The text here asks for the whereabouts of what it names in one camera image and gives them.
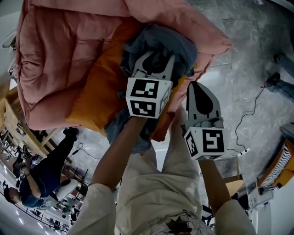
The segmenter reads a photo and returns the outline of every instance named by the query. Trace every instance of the white marker cube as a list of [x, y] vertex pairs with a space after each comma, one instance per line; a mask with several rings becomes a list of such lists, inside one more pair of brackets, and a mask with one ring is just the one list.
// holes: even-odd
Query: white marker cube
[[184, 138], [193, 160], [214, 160], [226, 152], [227, 137], [226, 129], [190, 127]]
[[159, 118], [169, 101], [171, 81], [129, 78], [126, 100], [131, 116]]

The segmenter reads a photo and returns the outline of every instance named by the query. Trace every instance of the gray floor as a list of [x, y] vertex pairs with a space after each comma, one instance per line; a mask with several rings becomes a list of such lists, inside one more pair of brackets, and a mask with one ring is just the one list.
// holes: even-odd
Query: gray floor
[[[269, 74], [280, 72], [283, 80], [294, 83], [294, 79], [272, 61], [272, 56], [281, 51], [294, 59], [289, 39], [289, 27], [291, 23], [294, 25], [294, 15], [272, 3], [258, 6], [251, 0], [189, 0], [189, 3], [198, 7], [234, 42], [234, 47], [214, 61], [200, 82], [210, 88], [220, 101], [225, 127], [231, 133], [229, 148], [242, 151], [242, 147], [236, 146], [234, 130], [244, 112], [253, 110], [254, 99]], [[293, 121], [293, 118], [292, 103], [264, 90], [257, 101], [255, 115], [245, 117], [237, 131], [239, 143], [251, 149], [240, 158], [246, 185], [255, 181], [271, 158], [279, 140], [279, 126]], [[88, 153], [102, 157], [109, 146], [107, 140], [93, 131], [80, 130], [77, 144], [83, 142]], [[167, 136], [165, 142], [154, 143], [159, 162], [164, 159], [168, 141]], [[88, 178], [91, 178], [97, 160], [83, 151], [74, 155], [72, 160], [73, 165], [81, 170], [88, 169]], [[220, 160], [218, 166], [224, 177], [236, 174], [234, 159]], [[201, 185], [201, 194], [205, 195]]]

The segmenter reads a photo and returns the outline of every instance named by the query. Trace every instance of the orange cloth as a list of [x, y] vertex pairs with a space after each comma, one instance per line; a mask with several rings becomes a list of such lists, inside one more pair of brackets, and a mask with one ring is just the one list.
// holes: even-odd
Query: orange cloth
[[[118, 92], [127, 88], [128, 77], [120, 68], [124, 43], [138, 35], [145, 27], [132, 17], [124, 19], [115, 31], [112, 41], [98, 58], [90, 71], [87, 84], [76, 99], [71, 114], [67, 121], [77, 123], [88, 129], [104, 133], [104, 125], [113, 120], [115, 114], [126, 107], [125, 99], [118, 97]], [[169, 102], [166, 104], [160, 117], [158, 128], [165, 129], [164, 123], [170, 117], [167, 114], [168, 107], [186, 76], [179, 80], [177, 87], [172, 89]], [[155, 132], [158, 138], [165, 138], [163, 134]]]

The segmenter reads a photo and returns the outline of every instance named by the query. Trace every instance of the shoe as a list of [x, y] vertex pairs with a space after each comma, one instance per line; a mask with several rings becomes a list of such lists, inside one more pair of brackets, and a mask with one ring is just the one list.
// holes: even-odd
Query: shoe
[[274, 73], [269, 79], [266, 81], [266, 87], [276, 86], [277, 81], [281, 78], [279, 73]]
[[276, 63], [279, 63], [280, 59], [281, 59], [281, 56], [285, 56], [283, 53], [280, 53], [280, 54], [275, 54], [273, 59]]
[[74, 137], [74, 141], [76, 141], [77, 140], [77, 136], [79, 135], [79, 129], [77, 129], [75, 127], [65, 128], [63, 130], [63, 133], [65, 134], [65, 136], [72, 136], [72, 137]]

